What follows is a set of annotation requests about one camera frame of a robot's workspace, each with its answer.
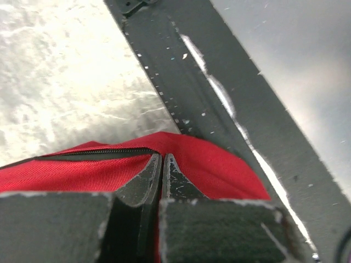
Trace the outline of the red backpack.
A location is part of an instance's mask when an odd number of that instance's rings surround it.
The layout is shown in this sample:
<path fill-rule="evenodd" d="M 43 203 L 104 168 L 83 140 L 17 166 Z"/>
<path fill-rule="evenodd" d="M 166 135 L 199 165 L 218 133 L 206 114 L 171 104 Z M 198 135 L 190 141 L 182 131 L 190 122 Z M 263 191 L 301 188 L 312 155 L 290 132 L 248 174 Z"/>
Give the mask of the red backpack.
<path fill-rule="evenodd" d="M 154 261 L 158 254 L 158 205 L 165 157 L 174 155 L 184 175 L 210 199 L 269 199 L 255 172 L 218 146 L 187 135 L 158 132 L 120 144 L 88 142 L 1 168 L 5 192 L 114 192 L 143 170 L 153 154 L 162 157 L 154 228 Z"/>

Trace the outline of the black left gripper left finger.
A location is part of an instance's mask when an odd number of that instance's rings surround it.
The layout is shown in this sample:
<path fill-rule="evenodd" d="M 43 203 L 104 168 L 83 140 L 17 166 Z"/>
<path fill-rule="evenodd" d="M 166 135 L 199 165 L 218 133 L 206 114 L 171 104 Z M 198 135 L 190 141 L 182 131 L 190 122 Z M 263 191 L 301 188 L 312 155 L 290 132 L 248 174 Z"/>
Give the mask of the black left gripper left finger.
<path fill-rule="evenodd" d="M 153 262 L 162 157 L 114 192 L 1 194 L 1 262 Z"/>

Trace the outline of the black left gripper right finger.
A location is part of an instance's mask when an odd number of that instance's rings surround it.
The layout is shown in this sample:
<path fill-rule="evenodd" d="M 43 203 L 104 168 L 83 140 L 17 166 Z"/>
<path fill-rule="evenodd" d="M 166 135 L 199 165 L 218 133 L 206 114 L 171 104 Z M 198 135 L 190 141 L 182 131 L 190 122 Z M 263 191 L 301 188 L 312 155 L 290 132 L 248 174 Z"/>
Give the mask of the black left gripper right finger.
<path fill-rule="evenodd" d="M 289 212 L 273 202 L 210 199 L 165 157 L 159 208 L 162 262 L 317 262 Z"/>

